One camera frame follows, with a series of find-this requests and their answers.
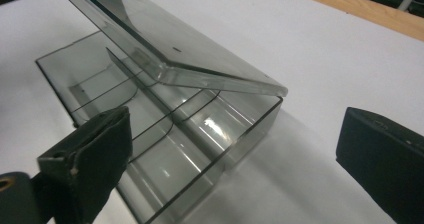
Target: white table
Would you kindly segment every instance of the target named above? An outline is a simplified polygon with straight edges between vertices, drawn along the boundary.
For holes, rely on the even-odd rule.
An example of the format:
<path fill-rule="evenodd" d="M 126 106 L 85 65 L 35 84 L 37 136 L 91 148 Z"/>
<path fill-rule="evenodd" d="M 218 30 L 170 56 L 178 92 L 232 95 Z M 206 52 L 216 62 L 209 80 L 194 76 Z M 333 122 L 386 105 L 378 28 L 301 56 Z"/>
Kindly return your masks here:
<path fill-rule="evenodd" d="M 424 43 L 311 0 L 151 0 L 289 88 L 184 223 L 393 223 L 335 161 L 346 107 L 424 134 Z M 73 131 L 34 60 L 96 31 L 67 0 L 0 6 L 0 173 Z M 134 223 L 114 192 L 96 223 Z"/>

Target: white surface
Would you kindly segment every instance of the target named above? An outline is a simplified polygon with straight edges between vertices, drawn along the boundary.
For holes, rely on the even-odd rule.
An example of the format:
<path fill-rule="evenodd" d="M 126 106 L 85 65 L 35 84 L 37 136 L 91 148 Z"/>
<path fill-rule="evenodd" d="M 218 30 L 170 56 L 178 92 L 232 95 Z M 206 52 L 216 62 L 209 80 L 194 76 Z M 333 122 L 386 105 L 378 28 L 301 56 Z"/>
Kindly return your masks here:
<path fill-rule="evenodd" d="M 424 134 L 424 43 L 310 0 L 151 0 L 289 88 L 269 135 L 184 223 L 391 223 L 335 162 L 346 107 Z M 0 173 L 73 129 L 34 60 L 96 29 L 67 0 L 0 6 Z M 97 223 L 132 223 L 113 193 Z"/>

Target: wooden edge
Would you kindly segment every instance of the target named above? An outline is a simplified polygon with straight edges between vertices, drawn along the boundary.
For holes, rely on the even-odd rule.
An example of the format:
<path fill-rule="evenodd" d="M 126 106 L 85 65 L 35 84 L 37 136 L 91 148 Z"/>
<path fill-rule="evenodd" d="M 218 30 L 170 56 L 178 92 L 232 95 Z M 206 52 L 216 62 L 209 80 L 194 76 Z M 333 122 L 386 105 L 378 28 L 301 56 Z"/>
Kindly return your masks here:
<path fill-rule="evenodd" d="M 315 0 L 424 41 L 424 18 L 369 0 Z"/>

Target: transparent lid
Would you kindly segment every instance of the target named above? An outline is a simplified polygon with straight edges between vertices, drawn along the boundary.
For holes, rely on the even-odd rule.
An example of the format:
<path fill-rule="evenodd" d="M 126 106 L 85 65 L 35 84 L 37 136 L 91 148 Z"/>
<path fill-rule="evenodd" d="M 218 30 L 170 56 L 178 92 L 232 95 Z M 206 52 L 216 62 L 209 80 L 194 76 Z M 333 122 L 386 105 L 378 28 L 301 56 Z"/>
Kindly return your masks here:
<path fill-rule="evenodd" d="M 287 94 L 287 88 L 149 0 L 70 1 L 158 82 Z"/>

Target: wooden surface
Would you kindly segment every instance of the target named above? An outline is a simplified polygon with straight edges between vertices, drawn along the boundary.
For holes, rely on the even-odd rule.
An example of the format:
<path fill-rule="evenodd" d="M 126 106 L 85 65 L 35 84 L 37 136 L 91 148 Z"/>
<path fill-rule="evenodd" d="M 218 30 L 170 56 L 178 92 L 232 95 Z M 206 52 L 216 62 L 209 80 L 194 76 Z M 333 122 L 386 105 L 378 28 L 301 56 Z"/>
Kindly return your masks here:
<path fill-rule="evenodd" d="M 424 18 L 369 0 L 315 0 L 424 41 Z"/>

